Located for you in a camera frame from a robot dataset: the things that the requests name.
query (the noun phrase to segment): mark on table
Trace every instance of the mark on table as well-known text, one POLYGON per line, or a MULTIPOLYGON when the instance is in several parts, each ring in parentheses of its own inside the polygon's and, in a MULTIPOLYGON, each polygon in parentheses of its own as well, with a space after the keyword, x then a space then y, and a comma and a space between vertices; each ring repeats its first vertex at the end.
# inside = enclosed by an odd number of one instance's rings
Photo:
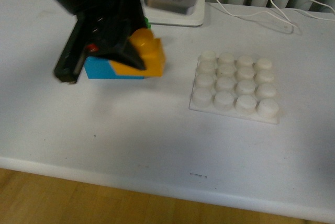
POLYGON ((38 13, 37 18, 45 18, 48 16, 55 15, 57 12, 54 9, 44 9, 38 13))
POLYGON ((196 174, 196 173, 190 173, 190 175, 193 175, 193 176, 197 176, 197 177, 199 177, 199 178, 207 178, 207 176, 206 175, 201 175, 201 174, 196 174))

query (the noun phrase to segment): lego stud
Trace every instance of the lego stud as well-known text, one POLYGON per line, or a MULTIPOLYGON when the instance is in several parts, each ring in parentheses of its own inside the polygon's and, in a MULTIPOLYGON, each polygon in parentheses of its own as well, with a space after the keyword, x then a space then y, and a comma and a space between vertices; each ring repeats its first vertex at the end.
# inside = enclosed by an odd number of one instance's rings
POLYGON ((198 74, 201 74, 201 73, 209 74, 209 75, 215 74, 215 62, 213 61, 200 62, 197 72, 198 74))
POLYGON ((258 86, 256 91, 256 97, 258 99, 271 98, 277 93, 277 89, 269 83, 264 83, 258 86))
POLYGON ((198 88, 192 96, 193 103, 198 107, 207 107, 211 104, 212 94, 206 88, 198 88))
POLYGON ((255 71, 269 70, 272 68, 272 62, 268 58, 259 58, 255 63, 255 71))
POLYGON ((234 64, 234 56, 231 53, 222 53, 218 58, 218 64, 234 64))
POLYGON ((215 95, 214 106, 218 110, 228 111, 233 107, 234 97, 228 91, 221 91, 215 95))
POLYGON ((217 77, 222 77, 222 76, 233 77, 234 73, 235 73, 235 69, 230 64, 222 64, 218 67, 216 71, 217 77))
POLYGON ((213 50, 205 50, 203 53, 201 53, 200 61, 216 61, 216 53, 213 50))
POLYGON ((252 67, 253 60, 250 56, 248 55, 243 55, 238 58, 236 61, 236 67, 241 68, 241 67, 252 67))
POLYGON ((241 67, 237 70, 236 73, 236 80, 241 81, 241 80, 252 80, 253 76, 255 75, 255 72, 252 68, 250 67, 241 67))
POLYGON ((195 79, 195 87, 204 87, 211 89, 214 85, 214 79, 209 74, 199 74, 195 79))
POLYGON ((229 77, 220 77, 215 84, 215 90, 220 91, 231 91, 235 86, 235 82, 229 77))
POLYGON ((251 95, 239 96, 235 108, 242 115, 250 115, 255 111, 256 100, 251 95))
POLYGON ((242 80, 236 85, 237 95, 252 95, 255 91, 256 85, 251 80, 242 80))
POLYGON ((255 82, 257 84, 270 83, 274 80, 274 74, 269 70, 260 70, 257 72, 255 82))
POLYGON ((257 107, 258 114, 263 118, 274 118, 279 111, 278 103, 272 98, 265 98, 260 101, 257 107))
POLYGON ((131 44, 139 51, 140 55, 148 54, 157 48, 153 33, 150 29, 136 30, 130 37, 131 44))

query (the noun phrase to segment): white table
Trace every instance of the white table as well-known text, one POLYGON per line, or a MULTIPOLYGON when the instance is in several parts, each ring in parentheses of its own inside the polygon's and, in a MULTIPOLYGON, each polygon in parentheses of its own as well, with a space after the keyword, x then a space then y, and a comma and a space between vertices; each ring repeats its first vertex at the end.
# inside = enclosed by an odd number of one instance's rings
POLYGON ((52 70, 75 18, 53 0, 0 3, 0 167, 335 223, 335 23, 287 11, 292 31, 206 4, 201 27, 153 26, 162 78, 67 85, 52 70), (278 125, 188 109, 206 49, 273 61, 278 125))

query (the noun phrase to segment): blue lego brick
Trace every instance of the blue lego brick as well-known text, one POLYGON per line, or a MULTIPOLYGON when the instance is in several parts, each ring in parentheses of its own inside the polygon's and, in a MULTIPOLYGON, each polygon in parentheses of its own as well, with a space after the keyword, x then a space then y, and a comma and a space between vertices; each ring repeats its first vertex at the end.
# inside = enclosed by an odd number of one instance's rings
POLYGON ((106 59, 88 57, 84 68, 89 79, 144 79, 144 76, 117 75, 106 59))

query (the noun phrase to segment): red component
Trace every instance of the red component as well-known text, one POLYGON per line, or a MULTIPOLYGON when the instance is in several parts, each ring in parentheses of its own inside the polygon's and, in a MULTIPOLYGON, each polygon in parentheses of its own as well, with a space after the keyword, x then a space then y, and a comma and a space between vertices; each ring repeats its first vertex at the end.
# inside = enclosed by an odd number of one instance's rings
POLYGON ((99 50, 98 46, 95 45, 94 43, 91 43, 89 45, 86 46, 86 50, 89 52, 89 53, 93 53, 93 52, 97 52, 99 50))

